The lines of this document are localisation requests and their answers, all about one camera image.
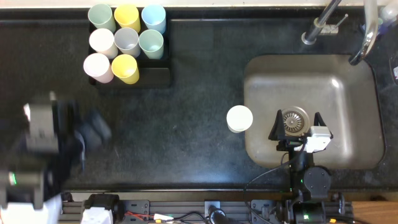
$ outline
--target countertop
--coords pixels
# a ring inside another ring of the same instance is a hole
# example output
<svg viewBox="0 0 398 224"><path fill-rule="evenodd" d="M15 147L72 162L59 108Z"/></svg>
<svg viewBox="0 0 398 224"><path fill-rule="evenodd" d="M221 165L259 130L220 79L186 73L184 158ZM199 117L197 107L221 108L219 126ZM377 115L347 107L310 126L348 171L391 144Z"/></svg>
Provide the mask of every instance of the countertop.
<svg viewBox="0 0 398 224"><path fill-rule="evenodd" d="M221 189L236 190L266 168L244 148L244 133L232 133L226 114L243 102L244 68L264 54L352 54L362 43L362 9L339 9L331 21L350 16L337 36L304 45L321 9L168 9L173 83L168 89L99 94L88 83L86 10L1 11L0 163L17 156L28 122L23 105L54 91L76 99L82 112L98 108L111 126L109 144L73 171L68 190ZM398 29L378 40L367 61L374 69L386 152L371 170L331 170L333 190L398 188ZM279 170L255 189L289 189Z"/></svg>

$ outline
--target sink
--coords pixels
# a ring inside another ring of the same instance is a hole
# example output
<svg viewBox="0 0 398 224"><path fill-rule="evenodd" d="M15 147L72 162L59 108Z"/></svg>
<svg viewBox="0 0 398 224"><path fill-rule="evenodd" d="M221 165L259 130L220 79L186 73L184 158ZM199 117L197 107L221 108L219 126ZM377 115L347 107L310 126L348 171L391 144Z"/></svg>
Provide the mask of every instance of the sink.
<svg viewBox="0 0 398 224"><path fill-rule="evenodd" d="M316 165L331 169L371 169L384 155L384 139L372 69L348 63L348 55L263 55L252 59L244 77L244 104L253 113L246 150L264 167L280 164L284 152L268 140L278 110L285 130L300 135L320 112L333 133Z"/></svg>

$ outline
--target drain strainer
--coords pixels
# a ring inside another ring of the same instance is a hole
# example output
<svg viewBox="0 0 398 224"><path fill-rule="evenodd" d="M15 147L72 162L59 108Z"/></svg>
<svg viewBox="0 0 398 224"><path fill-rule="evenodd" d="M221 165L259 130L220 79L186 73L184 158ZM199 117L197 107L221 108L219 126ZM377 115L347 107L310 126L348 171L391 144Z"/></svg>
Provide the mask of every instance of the drain strainer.
<svg viewBox="0 0 398 224"><path fill-rule="evenodd" d="M300 136L309 129L310 118L308 114L298 106L292 106L282 111L286 134Z"/></svg>

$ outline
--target black tray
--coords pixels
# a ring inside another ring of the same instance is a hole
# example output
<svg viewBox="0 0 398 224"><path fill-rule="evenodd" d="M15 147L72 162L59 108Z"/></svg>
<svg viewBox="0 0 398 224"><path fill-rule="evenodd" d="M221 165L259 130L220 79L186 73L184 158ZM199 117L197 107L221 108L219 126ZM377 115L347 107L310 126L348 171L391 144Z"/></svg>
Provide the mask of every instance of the black tray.
<svg viewBox="0 0 398 224"><path fill-rule="evenodd" d="M141 34L148 28L141 18L142 9L138 9L141 22ZM116 23L116 31L121 27ZM96 27L90 23L89 32L92 33ZM169 20L166 23L166 31L163 34L164 52L161 59L149 59L144 51L141 49L140 55L136 58L139 71L139 79L135 84L126 84L118 77L114 77L109 83L97 82L94 78L89 77L88 82L99 90L133 90L142 88L168 88L172 82L171 67L170 67L170 42L169 42ZM88 55L96 53L94 49L88 46Z"/></svg>

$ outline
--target cup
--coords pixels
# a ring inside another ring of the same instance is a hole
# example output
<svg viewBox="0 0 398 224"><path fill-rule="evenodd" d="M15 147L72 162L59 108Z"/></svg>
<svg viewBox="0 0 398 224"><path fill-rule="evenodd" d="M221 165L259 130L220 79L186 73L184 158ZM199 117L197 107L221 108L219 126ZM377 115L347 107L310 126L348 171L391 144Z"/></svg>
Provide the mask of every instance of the cup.
<svg viewBox="0 0 398 224"><path fill-rule="evenodd" d="M97 4L88 11L88 19L97 29L105 28L114 32L116 24L112 16L112 9L107 4Z"/></svg>
<svg viewBox="0 0 398 224"><path fill-rule="evenodd" d="M113 79L109 59L100 53L93 53L87 56L83 69L87 75L101 83L108 83Z"/></svg>
<svg viewBox="0 0 398 224"><path fill-rule="evenodd" d="M146 6L141 12L141 17L148 29L157 30L161 34L166 31L166 10L163 6Z"/></svg>
<svg viewBox="0 0 398 224"><path fill-rule="evenodd" d="M114 18L122 28L129 27L137 31L137 33L141 30L138 9L133 4L117 7L114 11Z"/></svg>
<svg viewBox="0 0 398 224"><path fill-rule="evenodd" d="M139 79L137 62L131 55L117 56L112 62L112 72L127 84L134 84Z"/></svg>
<svg viewBox="0 0 398 224"><path fill-rule="evenodd" d="M92 49L112 59L118 55L118 48L114 44L114 36L108 29L96 29L88 40Z"/></svg>
<svg viewBox="0 0 398 224"><path fill-rule="evenodd" d="M145 30L139 36L139 46L150 59L163 56L163 36L156 30Z"/></svg>
<svg viewBox="0 0 398 224"><path fill-rule="evenodd" d="M253 114L245 106L234 106L228 111L226 122L230 131L240 133L250 128L253 123Z"/></svg>
<svg viewBox="0 0 398 224"><path fill-rule="evenodd" d="M114 43L124 54L138 57L141 53L141 49L138 44L138 33L132 28L119 29L114 34Z"/></svg>

